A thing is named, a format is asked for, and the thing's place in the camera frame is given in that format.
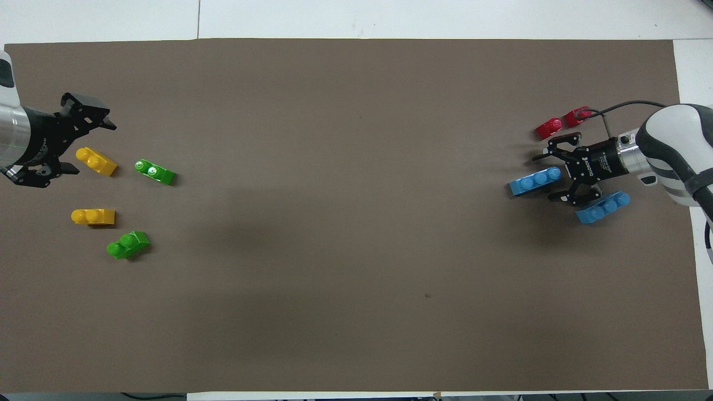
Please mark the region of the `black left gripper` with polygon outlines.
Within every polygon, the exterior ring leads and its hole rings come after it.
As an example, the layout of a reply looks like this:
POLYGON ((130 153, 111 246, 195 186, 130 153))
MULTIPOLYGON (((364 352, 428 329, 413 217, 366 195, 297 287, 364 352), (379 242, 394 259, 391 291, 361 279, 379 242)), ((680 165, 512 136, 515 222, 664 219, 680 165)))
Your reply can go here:
POLYGON ((78 168, 73 164, 51 157, 64 154, 78 137, 78 130, 117 129, 109 119, 109 107, 98 98, 64 93, 60 104, 60 113, 26 112, 31 129, 28 147, 17 160, 18 165, 2 167, 2 174, 11 183, 28 187, 48 187, 51 180, 62 175, 79 174, 78 168), (31 168, 34 165, 38 165, 36 169, 31 168))

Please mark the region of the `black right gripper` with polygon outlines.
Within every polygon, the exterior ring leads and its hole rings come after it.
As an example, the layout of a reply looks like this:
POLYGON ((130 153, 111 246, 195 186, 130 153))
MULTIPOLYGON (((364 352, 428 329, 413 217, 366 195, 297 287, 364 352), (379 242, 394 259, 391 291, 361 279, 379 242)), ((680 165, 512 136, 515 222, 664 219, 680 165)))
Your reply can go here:
MULTIPOLYGON (((622 175, 622 162, 617 152, 614 139, 604 140, 589 146, 578 146, 581 133, 557 135, 547 141, 543 152, 532 157, 537 162, 547 157, 555 157, 568 162, 568 175, 572 180, 584 184, 596 184, 622 175), (561 144, 572 145, 574 150, 559 148, 561 144)), ((601 199, 603 191, 598 186, 579 188, 573 186, 566 190, 547 195, 550 202, 565 203, 580 207, 601 199)))

